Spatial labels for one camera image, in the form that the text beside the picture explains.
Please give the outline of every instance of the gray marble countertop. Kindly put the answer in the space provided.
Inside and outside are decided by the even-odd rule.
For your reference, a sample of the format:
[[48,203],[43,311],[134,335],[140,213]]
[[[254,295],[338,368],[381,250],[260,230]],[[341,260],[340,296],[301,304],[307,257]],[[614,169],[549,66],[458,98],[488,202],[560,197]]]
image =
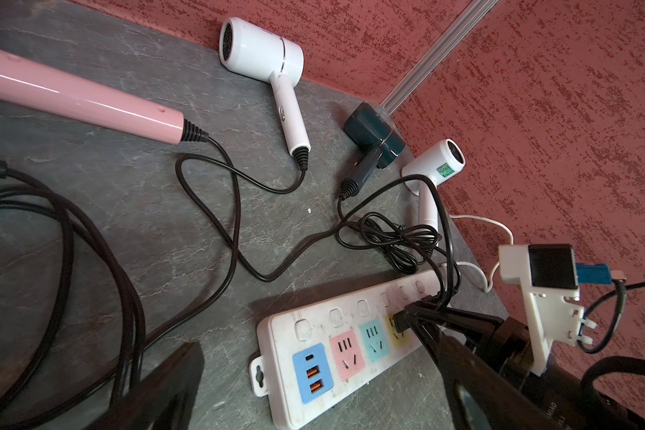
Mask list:
[[[61,0],[0,1],[0,49],[179,109],[222,142],[237,167],[272,186],[296,179],[269,85],[230,73],[214,51]],[[262,271],[276,267],[304,237],[335,225],[340,178],[357,157],[340,125],[360,100],[305,81],[296,92],[312,145],[310,174],[297,192],[285,196],[241,186],[241,250]],[[175,177],[174,162],[182,152],[216,155],[207,144],[174,147],[0,101],[0,159],[43,181],[94,220],[141,296],[149,331],[205,299],[228,267],[228,249]],[[412,158],[404,151],[375,173],[362,195],[398,177]],[[231,223],[229,175],[198,162],[187,162],[185,171],[219,219]],[[416,207],[417,198],[398,186],[368,210],[410,224]],[[457,258],[475,262],[453,231]],[[27,362],[47,323],[60,246],[54,221],[0,211],[0,394]],[[206,366],[191,427],[274,428],[267,398],[257,398],[249,386],[257,323],[399,275],[378,252],[347,250],[333,238],[309,249],[271,283],[255,280],[240,266],[216,305],[146,353],[144,371],[182,342],[197,340]],[[477,282],[464,271],[453,305],[505,316],[495,293],[482,293]],[[73,287],[56,345],[1,419],[31,416],[99,376],[118,350],[120,319],[111,276],[77,240]],[[108,395],[106,387],[43,428],[82,428],[105,409]],[[441,377],[423,349],[307,426],[450,427]]]

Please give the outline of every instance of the hair dryer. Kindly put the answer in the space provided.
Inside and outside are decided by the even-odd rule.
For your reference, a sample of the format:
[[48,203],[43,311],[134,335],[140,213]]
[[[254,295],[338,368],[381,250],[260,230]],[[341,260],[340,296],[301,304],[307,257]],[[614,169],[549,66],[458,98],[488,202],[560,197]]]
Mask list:
[[[425,175],[438,186],[464,166],[464,154],[459,147],[453,140],[444,139],[404,166],[402,177]],[[418,224],[428,224],[439,231],[438,207],[428,186],[422,181],[408,181],[406,187],[418,196]]]
[[368,103],[361,103],[344,123],[344,131],[363,153],[342,181],[342,200],[357,195],[375,168],[389,166],[406,143]]
[[301,47],[233,17],[222,24],[219,53],[228,70],[272,85],[289,154],[307,158],[311,143],[293,92],[303,73]]
[[181,112],[0,50],[0,100],[178,144]]

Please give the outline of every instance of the orange usb port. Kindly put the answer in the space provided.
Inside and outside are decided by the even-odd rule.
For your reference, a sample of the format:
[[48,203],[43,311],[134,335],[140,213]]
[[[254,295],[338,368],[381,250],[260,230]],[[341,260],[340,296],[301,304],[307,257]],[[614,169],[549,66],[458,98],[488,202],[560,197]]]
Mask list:
[[323,388],[323,380],[319,379],[316,382],[311,384],[311,394]]
[[309,378],[310,378],[310,377],[312,377],[312,376],[315,376],[315,375],[317,375],[317,374],[319,374],[319,373],[320,373],[320,369],[318,369],[318,366],[311,367],[310,369],[308,369],[308,370],[306,371],[306,375],[308,375],[308,377],[309,377]]

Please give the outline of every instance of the sticker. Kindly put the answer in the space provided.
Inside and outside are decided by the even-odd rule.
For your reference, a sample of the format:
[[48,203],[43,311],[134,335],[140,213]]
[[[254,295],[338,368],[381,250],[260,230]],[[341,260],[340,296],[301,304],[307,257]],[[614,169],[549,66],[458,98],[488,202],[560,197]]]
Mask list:
[[449,167],[449,164],[444,163],[442,166],[438,167],[438,173],[442,175],[442,177],[449,177],[449,175],[454,173],[454,170]]

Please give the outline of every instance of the black square sensor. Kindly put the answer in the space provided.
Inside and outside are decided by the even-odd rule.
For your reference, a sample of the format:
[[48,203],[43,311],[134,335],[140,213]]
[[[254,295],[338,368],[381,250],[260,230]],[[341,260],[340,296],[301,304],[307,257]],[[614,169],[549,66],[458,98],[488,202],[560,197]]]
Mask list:
[[528,256],[533,287],[578,289],[573,246],[529,245]]

